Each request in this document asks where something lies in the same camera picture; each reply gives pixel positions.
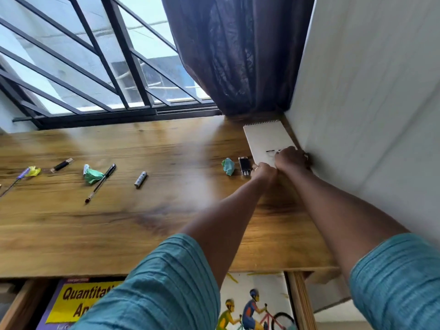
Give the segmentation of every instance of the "curtain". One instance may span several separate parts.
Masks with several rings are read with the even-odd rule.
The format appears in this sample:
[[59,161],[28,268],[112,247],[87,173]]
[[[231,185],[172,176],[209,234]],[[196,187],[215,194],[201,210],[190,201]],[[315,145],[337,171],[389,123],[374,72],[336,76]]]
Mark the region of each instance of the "curtain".
[[287,110],[315,0],[162,0],[190,76],[223,114]]

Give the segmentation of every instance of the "cyclist illustration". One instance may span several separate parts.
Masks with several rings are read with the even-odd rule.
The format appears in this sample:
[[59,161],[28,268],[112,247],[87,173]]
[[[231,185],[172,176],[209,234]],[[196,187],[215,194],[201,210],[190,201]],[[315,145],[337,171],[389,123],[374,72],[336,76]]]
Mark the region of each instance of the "cyclist illustration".
[[256,305],[256,302],[260,301],[260,294],[256,288],[250,290],[251,300],[245,305],[245,309],[243,310],[242,316],[242,324],[245,330],[267,330],[267,323],[263,327],[259,322],[255,322],[252,315],[253,312],[256,311],[258,314],[267,311],[267,307],[263,309],[259,309]]
[[240,322],[240,319],[233,319],[231,313],[234,312],[235,304],[234,299],[226,300],[226,310],[221,313],[219,317],[219,321],[217,323],[216,330],[225,330],[226,326],[230,324],[237,324]]

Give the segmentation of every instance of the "striped fabric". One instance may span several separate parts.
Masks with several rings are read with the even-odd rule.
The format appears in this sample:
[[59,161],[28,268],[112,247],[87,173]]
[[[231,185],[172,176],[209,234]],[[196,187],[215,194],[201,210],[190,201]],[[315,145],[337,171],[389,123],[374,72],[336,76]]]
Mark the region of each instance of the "striped fabric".
[[71,330],[209,330],[220,292],[198,243],[185,234],[163,241]]
[[350,290],[375,330],[440,329],[440,252],[414,234],[369,252],[352,269]]

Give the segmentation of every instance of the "white notepad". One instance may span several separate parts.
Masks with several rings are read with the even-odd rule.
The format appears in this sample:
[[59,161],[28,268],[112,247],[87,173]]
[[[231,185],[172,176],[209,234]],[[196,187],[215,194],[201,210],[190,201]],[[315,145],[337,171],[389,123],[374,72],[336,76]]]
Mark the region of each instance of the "white notepad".
[[275,167],[275,153],[296,146],[280,121],[245,125],[246,138],[255,163],[265,162]]

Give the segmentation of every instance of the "window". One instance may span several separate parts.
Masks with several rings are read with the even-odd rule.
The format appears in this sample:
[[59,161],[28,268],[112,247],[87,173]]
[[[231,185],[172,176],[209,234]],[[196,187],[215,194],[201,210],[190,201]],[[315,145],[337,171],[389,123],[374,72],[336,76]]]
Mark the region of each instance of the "window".
[[0,0],[0,88],[18,120],[42,128],[219,114],[185,71],[161,0]]

